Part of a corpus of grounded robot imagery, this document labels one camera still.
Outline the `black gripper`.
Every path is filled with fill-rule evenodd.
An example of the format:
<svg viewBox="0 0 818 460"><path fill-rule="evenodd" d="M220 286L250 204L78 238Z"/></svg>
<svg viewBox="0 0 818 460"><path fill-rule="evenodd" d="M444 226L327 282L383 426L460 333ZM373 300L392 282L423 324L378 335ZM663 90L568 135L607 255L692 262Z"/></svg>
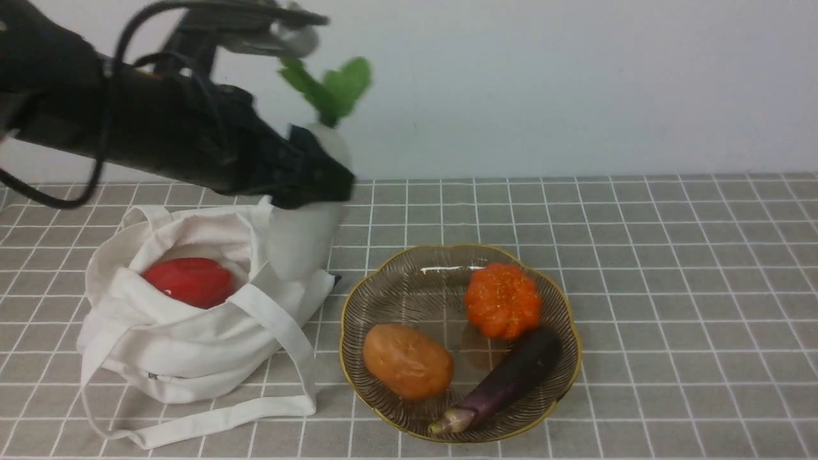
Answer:
<svg viewBox="0 0 818 460"><path fill-rule="evenodd" d="M336 129L290 125L284 140L246 90L196 80L160 88L162 177L227 196L271 195L284 210L351 200L351 153Z"/></svg>

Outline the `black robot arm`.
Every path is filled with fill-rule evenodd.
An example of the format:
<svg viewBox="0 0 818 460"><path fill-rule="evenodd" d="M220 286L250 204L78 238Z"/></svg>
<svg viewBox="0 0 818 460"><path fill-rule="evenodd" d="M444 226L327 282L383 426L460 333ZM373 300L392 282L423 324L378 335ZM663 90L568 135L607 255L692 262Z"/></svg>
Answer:
<svg viewBox="0 0 818 460"><path fill-rule="evenodd" d="M59 210L85 206L107 164L210 189L272 196L295 210L350 200L351 167L309 129L278 134L242 88L211 78L217 49L291 70L329 19L275 1L155 1L125 24L113 56L29 1L2 2L2 138L95 161L71 200L2 171L2 183Z"/></svg>

